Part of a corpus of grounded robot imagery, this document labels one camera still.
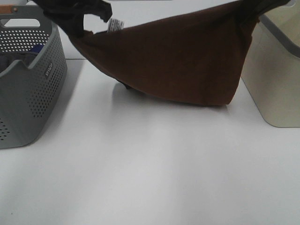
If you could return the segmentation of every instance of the brown fabric bag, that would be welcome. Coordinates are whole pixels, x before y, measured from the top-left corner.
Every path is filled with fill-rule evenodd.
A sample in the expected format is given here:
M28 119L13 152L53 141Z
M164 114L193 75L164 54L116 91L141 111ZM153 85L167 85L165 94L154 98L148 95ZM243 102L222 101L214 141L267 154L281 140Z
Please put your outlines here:
M236 1L108 33L64 30L82 55L127 87L178 102L226 105L259 14L287 2Z

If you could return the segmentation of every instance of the white surface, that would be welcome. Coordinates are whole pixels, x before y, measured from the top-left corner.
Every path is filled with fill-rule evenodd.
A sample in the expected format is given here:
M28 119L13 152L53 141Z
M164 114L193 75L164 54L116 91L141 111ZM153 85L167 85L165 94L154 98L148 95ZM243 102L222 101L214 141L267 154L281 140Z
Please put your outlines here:
M1 225L298 225L300 129L126 90L86 60L43 135L0 150Z
M124 21L125 27L131 27L170 16L191 13L231 1L233 0L110 1L110 3L112 5L112 17ZM93 15L85 16L84 27L86 30L94 32L107 30L107 24L99 17ZM61 29L60 37L67 59L84 59Z

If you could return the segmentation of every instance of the perforated basket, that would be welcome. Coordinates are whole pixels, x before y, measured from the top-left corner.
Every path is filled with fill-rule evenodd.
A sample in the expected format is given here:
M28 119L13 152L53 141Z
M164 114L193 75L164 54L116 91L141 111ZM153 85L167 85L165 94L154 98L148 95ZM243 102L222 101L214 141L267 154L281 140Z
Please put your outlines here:
M49 118L64 83L67 65L57 26L37 6L11 6L0 19L37 19L39 27L0 26L0 52L42 51L27 67L14 61L0 73L0 149L33 142Z

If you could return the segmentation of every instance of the beige bin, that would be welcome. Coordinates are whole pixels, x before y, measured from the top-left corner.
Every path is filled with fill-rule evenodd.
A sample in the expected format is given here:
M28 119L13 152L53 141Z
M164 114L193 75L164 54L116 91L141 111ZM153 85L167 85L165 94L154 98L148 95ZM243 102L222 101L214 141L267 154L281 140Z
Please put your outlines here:
M300 0L260 19L242 79L269 124L300 127Z

